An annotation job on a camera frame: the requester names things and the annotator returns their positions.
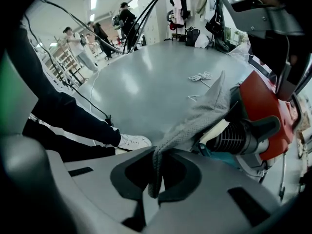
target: ceiling light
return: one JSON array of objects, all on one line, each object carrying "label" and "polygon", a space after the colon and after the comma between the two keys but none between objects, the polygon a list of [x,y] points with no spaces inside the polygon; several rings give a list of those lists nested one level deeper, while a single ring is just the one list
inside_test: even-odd
[{"label": "ceiling light", "polygon": [[90,9],[91,10],[94,10],[97,6],[97,0],[91,0],[91,6],[90,6]]}]

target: ceiling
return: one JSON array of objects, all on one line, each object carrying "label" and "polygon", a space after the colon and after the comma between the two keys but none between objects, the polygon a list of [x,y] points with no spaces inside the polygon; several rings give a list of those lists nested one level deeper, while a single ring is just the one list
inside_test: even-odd
[{"label": "ceiling", "polygon": [[[121,2],[129,2],[130,0],[97,0],[97,6],[94,10],[90,10],[91,0],[49,0],[54,2],[81,21],[87,23],[91,14],[95,14],[95,21],[110,17],[116,14]],[[30,19],[32,30],[40,37],[44,44],[50,44],[57,38],[62,37],[65,27],[70,26],[73,29],[79,29],[79,26],[71,19],[71,17],[62,10],[42,3],[36,0],[27,10],[27,16]]]}]

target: black trousers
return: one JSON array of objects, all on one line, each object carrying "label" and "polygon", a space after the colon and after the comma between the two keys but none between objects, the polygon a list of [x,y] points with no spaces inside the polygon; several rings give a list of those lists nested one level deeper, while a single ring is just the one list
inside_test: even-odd
[{"label": "black trousers", "polygon": [[115,155],[114,147],[88,146],[73,141],[62,135],[56,135],[48,127],[29,119],[23,130],[23,135],[33,138],[46,150],[59,153],[63,162],[86,160]]},{"label": "black trousers", "polygon": [[135,31],[132,30],[130,33],[129,33],[129,36],[128,36],[128,42],[127,42],[127,48],[128,48],[128,51],[135,45],[136,41],[137,41],[137,38],[138,38],[138,35],[135,35]]},{"label": "black trousers", "polygon": [[[74,97],[54,89],[43,73],[41,62],[29,43],[25,29],[19,27],[14,29],[11,40],[7,42],[6,50],[17,72],[38,98],[32,114],[51,126],[60,127],[78,136],[113,146],[119,145],[121,136],[118,130],[114,131],[106,122],[98,120],[77,106]],[[52,150],[61,145],[48,131],[40,133],[35,128],[29,128],[26,133],[39,142],[49,141],[49,144],[44,145],[54,147],[51,148]],[[66,142],[68,146],[73,146],[72,149],[67,148],[67,150],[74,150],[74,147],[79,145],[71,140]]]},{"label": "black trousers", "polygon": [[[109,40],[107,38],[104,38],[103,41],[105,41],[109,45],[111,45],[111,43],[109,42]],[[112,56],[111,49],[109,47],[107,47],[101,40],[99,40],[99,43],[100,43],[101,50],[106,54],[106,56],[111,57]]]}]

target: red machine part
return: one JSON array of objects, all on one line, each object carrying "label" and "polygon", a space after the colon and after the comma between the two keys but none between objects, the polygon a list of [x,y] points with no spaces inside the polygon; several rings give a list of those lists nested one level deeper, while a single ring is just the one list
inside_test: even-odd
[{"label": "red machine part", "polygon": [[287,102],[277,99],[274,85],[256,71],[247,77],[239,90],[250,120],[276,116],[280,121],[280,130],[269,138],[269,148],[261,153],[260,157],[269,160],[286,152],[294,135],[293,121]]}]

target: black slot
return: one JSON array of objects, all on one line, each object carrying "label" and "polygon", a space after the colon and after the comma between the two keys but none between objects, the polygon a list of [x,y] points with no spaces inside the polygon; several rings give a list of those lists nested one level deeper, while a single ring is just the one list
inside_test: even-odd
[{"label": "black slot", "polygon": [[86,174],[86,173],[89,173],[89,172],[92,172],[93,169],[91,167],[83,167],[83,168],[79,168],[79,169],[76,169],[76,170],[71,170],[71,171],[68,171],[69,175],[71,177],[75,177],[75,176],[78,176],[78,175],[81,175],[81,174]]},{"label": "black slot", "polygon": [[154,147],[115,166],[111,172],[111,182],[120,196],[141,200],[142,193],[152,176]]},{"label": "black slot", "polygon": [[159,205],[186,199],[201,182],[200,169],[191,161],[167,152],[163,157],[163,178],[165,191],[158,196]]},{"label": "black slot", "polygon": [[270,217],[267,213],[242,187],[228,190],[235,203],[254,227]]}]

